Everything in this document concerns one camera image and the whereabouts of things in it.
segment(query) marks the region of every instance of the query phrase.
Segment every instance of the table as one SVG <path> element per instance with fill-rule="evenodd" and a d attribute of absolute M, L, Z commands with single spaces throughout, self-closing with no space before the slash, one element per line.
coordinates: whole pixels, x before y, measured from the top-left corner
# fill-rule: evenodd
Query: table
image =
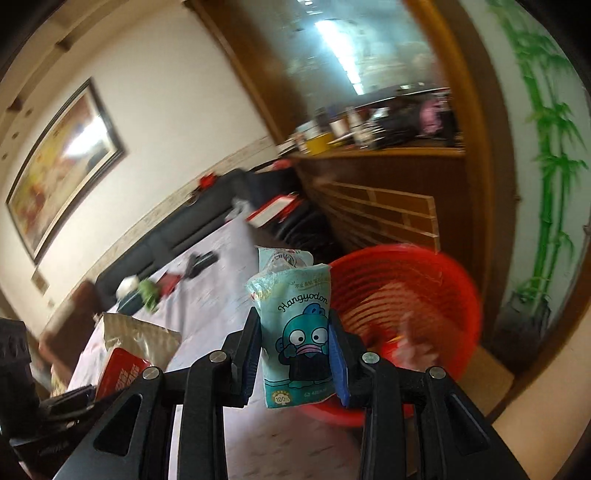
<path fill-rule="evenodd" d="M 226 335 L 241 330 L 251 307 L 245 290 L 258 272 L 252 228 L 236 218 L 212 233 L 152 276 L 183 273 L 191 253 L 216 251 L 219 260 L 192 280 L 181 282 L 155 314 L 145 309 L 135 317 L 182 334 L 183 341 L 167 371 L 189 367 L 219 349 Z M 96 384 L 107 352 L 104 325 L 97 324 L 80 356 L 69 390 Z M 180 413 L 174 419 L 169 478 L 176 479 Z M 345 429 L 306 417 L 297 408 L 265 407 L 261 370 L 244 409 L 224 408 L 226 458 L 230 479 L 353 479 L 359 468 L 359 444 Z"/>

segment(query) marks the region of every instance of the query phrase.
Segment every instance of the framed painting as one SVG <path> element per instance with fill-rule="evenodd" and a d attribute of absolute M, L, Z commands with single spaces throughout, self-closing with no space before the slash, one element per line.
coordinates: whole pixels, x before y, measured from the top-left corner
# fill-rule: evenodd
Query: framed painting
<path fill-rule="evenodd" d="M 123 153 L 88 79 L 41 133 L 8 194 L 8 210 L 36 264 L 83 196 Z"/>

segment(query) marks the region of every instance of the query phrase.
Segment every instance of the wooden shelf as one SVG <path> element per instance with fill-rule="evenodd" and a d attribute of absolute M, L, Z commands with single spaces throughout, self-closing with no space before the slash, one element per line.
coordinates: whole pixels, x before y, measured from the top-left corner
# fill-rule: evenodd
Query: wooden shelf
<path fill-rule="evenodd" d="M 375 158 L 375 157 L 437 157 L 464 159 L 466 151 L 463 148 L 451 147 L 392 147 L 383 150 L 360 150 L 358 148 L 335 148 L 317 155 L 294 152 L 288 155 L 294 160 L 328 160 L 338 158 Z"/>

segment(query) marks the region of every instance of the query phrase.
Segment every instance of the white wall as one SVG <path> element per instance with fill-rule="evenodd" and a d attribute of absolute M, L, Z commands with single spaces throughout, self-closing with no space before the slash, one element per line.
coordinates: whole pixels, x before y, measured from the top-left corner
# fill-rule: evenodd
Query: white wall
<path fill-rule="evenodd" d="M 137 19 L 139 12 L 144 17 Z M 42 297 L 4 202 L 47 122 L 88 77 L 127 154 L 78 205 L 47 250 L 39 265 L 49 283 Z M 166 0 L 131 0 L 100 22 L 58 60 L 28 105 L 35 102 L 47 107 L 0 188 L 0 286 L 35 335 L 51 315 L 48 302 L 59 304 L 133 224 L 214 163 L 267 135 L 195 14 Z"/>

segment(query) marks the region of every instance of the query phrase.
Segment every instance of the snack package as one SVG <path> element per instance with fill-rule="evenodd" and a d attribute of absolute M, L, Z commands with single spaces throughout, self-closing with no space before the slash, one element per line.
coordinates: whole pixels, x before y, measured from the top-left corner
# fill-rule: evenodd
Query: snack package
<path fill-rule="evenodd" d="M 137 376 L 149 366 L 150 362 L 147 360 L 132 355 L 123 348 L 113 348 L 96 387 L 95 400 L 108 397 L 118 390 L 129 387 Z"/>
<path fill-rule="evenodd" d="M 259 247 L 259 273 L 246 283 L 261 317 L 268 408 L 315 403 L 334 393 L 328 356 L 330 267 L 313 261 L 309 252 Z"/>
<path fill-rule="evenodd" d="M 166 370 L 181 344 L 181 334 L 120 313 L 104 313 L 105 348 L 124 348 L 150 365 Z"/>

